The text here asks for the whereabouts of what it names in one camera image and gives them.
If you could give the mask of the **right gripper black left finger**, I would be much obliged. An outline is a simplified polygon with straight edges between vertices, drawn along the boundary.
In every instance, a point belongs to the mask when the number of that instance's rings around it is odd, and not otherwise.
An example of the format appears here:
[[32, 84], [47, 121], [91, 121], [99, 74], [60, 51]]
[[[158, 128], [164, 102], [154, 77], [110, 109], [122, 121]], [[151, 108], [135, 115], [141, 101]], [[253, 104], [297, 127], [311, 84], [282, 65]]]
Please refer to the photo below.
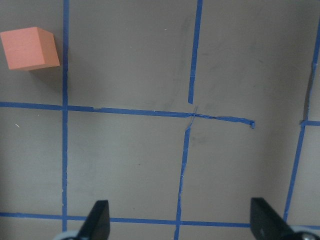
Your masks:
[[110, 212], [108, 200], [98, 200], [93, 205], [80, 228], [78, 240], [107, 240], [110, 235]]

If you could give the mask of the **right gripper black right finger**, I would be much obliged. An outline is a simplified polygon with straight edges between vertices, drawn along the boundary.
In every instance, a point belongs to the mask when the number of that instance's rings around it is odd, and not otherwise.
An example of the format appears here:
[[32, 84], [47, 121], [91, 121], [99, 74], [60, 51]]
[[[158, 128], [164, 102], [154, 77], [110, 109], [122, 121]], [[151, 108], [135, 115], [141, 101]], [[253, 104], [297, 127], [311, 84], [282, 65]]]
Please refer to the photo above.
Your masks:
[[250, 200], [250, 230], [256, 240], [283, 240], [295, 233], [262, 197]]

